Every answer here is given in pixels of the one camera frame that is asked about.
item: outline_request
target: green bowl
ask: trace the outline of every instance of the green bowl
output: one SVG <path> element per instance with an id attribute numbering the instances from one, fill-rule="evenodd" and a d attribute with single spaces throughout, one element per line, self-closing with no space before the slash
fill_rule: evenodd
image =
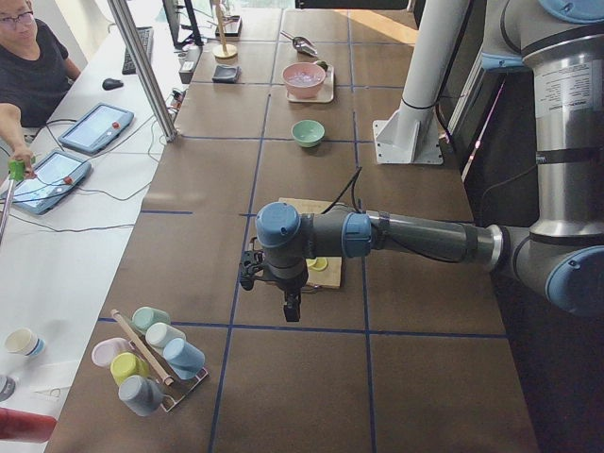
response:
<path id="1" fill-rule="evenodd" d="M 292 137 L 303 148 L 319 144 L 325 136 L 325 128 L 317 121 L 302 120 L 292 127 Z"/>

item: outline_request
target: tablet screen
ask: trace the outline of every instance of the tablet screen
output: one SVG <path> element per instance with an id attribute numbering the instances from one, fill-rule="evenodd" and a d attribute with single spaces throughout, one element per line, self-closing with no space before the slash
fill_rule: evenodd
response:
<path id="1" fill-rule="evenodd" d="M 111 125 L 120 121 L 124 113 L 108 106 L 99 106 L 93 113 L 80 123 L 74 130 L 64 136 L 65 139 L 82 146 L 92 146 L 100 136 L 104 135 Z"/>
<path id="2" fill-rule="evenodd" d="M 15 190 L 14 201 L 31 208 L 37 208 L 58 185 L 63 184 L 63 178 L 70 175 L 82 162 L 69 159 L 61 154 L 55 154 L 42 166 L 36 168 L 36 178 L 24 180 Z"/>

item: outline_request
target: cup rack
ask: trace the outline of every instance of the cup rack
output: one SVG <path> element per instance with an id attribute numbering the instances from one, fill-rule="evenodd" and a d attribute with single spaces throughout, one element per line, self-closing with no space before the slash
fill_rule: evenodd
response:
<path id="1" fill-rule="evenodd" d="M 111 317 L 117 322 L 118 326 L 124 331 L 130 344 L 143 356 L 149 363 L 151 370 L 156 375 L 156 381 L 162 386 L 164 393 L 161 407 L 169 412 L 184 400 L 203 379 L 210 374 L 206 368 L 202 368 L 191 379 L 181 379 L 173 372 L 168 362 L 152 347 L 146 343 L 144 335 L 139 333 L 133 327 L 132 320 L 124 316 L 118 310 L 111 311 Z"/>

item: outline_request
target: wooden cutting board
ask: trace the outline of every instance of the wooden cutting board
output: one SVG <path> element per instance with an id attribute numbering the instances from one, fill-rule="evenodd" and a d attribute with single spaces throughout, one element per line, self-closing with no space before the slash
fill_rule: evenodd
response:
<path id="1" fill-rule="evenodd" d="M 282 203 L 292 205 L 300 213 L 320 214 L 329 206 L 328 201 L 301 200 L 298 198 L 279 198 Z M 318 285 L 323 288 L 340 288 L 342 282 L 342 257 L 327 258 L 327 268 L 323 271 L 314 271 L 309 268 L 309 285 Z"/>

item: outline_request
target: tablet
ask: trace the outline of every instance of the tablet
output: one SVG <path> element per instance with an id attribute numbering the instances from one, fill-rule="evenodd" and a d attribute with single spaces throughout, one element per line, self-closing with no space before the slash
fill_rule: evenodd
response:
<path id="1" fill-rule="evenodd" d="M 134 113 L 100 103 L 59 136 L 63 146 L 85 154 L 98 153 L 126 129 Z"/>
<path id="2" fill-rule="evenodd" d="M 60 149 L 34 165 L 35 179 L 24 179 L 16 189 L 13 206 L 32 214 L 52 209 L 91 171 L 90 162 L 71 156 Z"/>

